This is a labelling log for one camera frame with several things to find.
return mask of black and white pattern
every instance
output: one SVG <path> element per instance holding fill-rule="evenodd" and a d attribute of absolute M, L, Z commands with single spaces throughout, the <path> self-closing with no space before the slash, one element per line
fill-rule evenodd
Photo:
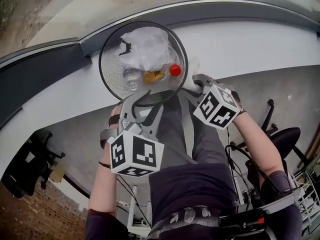
<path fill-rule="evenodd" d="M 219 93 L 221 94 L 221 96 L 225 102 L 227 102 L 228 104 L 237 108 L 237 105 L 235 104 L 234 99 L 231 97 L 231 95 L 229 93 L 227 93 L 226 91 L 224 91 L 220 88 L 217 88 L 217 89 L 219 90 Z"/>
<path fill-rule="evenodd" d="M 140 168 L 135 168 L 135 167 L 130 166 L 127 169 L 119 171 L 118 174 L 140 177 L 140 176 L 152 173 L 152 172 L 153 172 L 152 170 L 145 170 L 145 169 L 140 169 Z"/>
<path fill-rule="evenodd" d="M 132 162 L 157 167 L 156 145 L 146 139 L 133 136 Z"/>
<path fill-rule="evenodd" d="M 210 117 L 210 115 L 218 105 L 219 105 L 219 101 L 212 94 L 212 92 L 209 92 L 208 95 L 205 97 L 205 99 L 203 99 L 202 103 L 200 104 L 200 110 L 206 120 Z"/>
<path fill-rule="evenodd" d="M 126 162 L 123 135 L 111 144 L 111 155 L 112 168 L 116 168 Z"/>
<path fill-rule="evenodd" d="M 223 128 L 232 120 L 235 114 L 236 112 L 234 112 L 233 110 L 222 106 L 210 120 L 210 123 Z"/>

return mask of person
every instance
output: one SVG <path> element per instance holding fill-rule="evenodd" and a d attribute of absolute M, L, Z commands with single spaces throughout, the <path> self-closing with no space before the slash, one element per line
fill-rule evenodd
<path fill-rule="evenodd" d="M 160 171 L 149 175 L 152 229 L 147 239 L 224 239 L 216 218 L 220 211 L 237 205 L 237 194 L 218 132 L 192 115 L 194 147 L 191 159 L 186 152 L 178 97 L 172 97 L 163 106 L 156 136 L 164 144 L 164 152 Z M 121 105 L 118 105 L 111 116 L 120 111 Z M 280 192 L 289 190 L 290 184 L 280 154 L 261 128 L 244 110 L 233 123 L 243 137 L 251 157 L 269 176 L 273 185 Z M 108 143 L 100 161 L 110 165 Z M 85 239 L 130 239 L 127 228 L 115 218 L 116 181 L 116 174 L 99 165 L 89 199 Z M 264 203 L 276 200 L 277 193 L 261 175 L 259 186 Z M 268 220 L 267 226 L 276 239 L 301 238 L 302 217 L 296 205 L 270 216 L 272 218 Z"/>

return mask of sleeve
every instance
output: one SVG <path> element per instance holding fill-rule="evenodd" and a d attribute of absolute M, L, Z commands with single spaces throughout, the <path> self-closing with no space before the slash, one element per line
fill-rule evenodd
<path fill-rule="evenodd" d="M 89 213 L 85 222 L 85 240 L 130 240 L 128 229 L 113 215 Z"/>
<path fill-rule="evenodd" d="M 270 179 L 274 186 L 280 191 L 290 189 L 290 183 L 287 175 L 283 171 L 275 171 L 270 174 Z M 268 204 L 274 202 L 277 192 L 272 188 L 271 184 L 265 180 L 261 187 L 261 199 Z M 270 214 L 266 221 L 278 240 L 298 240 L 302 235 L 302 216 L 299 208 L 293 204 L 285 209 Z"/>

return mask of red bottle cap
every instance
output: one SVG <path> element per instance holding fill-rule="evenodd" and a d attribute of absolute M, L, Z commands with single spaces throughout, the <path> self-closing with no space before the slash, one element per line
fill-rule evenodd
<path fill-rule="evenodd" d="M 181 67 L 177 64 L 173 64 L 169 67 L 169 71 L 171 76 L 177 77 L 177 76 L 180 76 L 181 74 Z"/>

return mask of white cube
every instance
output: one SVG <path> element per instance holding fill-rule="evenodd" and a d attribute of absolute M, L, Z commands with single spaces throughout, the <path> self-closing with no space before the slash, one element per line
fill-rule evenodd
<path fill-rule="evenodd" d="M 224 130 L 239 112 L 231 93 L 213 85 L 193 114 L 204 124 Z"/>
<path fill-rule="evenodd" d="M 141 177 L 160 170 L 165 145 L 126 130 L 108 142 L 114 174 Z"/>

